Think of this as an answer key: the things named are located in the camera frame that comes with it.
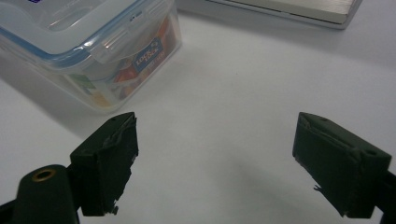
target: container lid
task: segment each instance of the container lid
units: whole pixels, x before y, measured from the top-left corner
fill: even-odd
[[[142,0],[0,0],[0,34],[62,54]]]

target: laptop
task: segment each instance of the laptop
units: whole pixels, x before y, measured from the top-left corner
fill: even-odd
[[[271,15],[345,29],[361,0],[207,0]]]

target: container label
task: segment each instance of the container label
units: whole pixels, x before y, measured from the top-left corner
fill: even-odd
[[[151,43],[134,58],[134,68],[141,72],[145,69],[161,52],[163,44],[159,37],[154,38]]]

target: colorful label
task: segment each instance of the colorful label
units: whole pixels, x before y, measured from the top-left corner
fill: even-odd
[[[157,56],[163,51],[161,39],[156,37],[142,51],[140,51],[134,59],[134,68],[141,72],[145,69]]]
[[[78,84],[83,89],[96,89],[86,76],[73,74],[70,75],[70,77],[73,78],[76,84]]]

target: white table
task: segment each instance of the white table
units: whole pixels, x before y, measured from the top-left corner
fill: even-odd
[[[378,223],[379,210],[340,218],[291,150],[304,111],[396,155],[396,1],[364,1],[345,31],[184,7],[183,46],[113,115],[0,61],[0,203],[24,175],[68,165],[103,122],[134,111],[140,155],[120,211],[81,223]]]

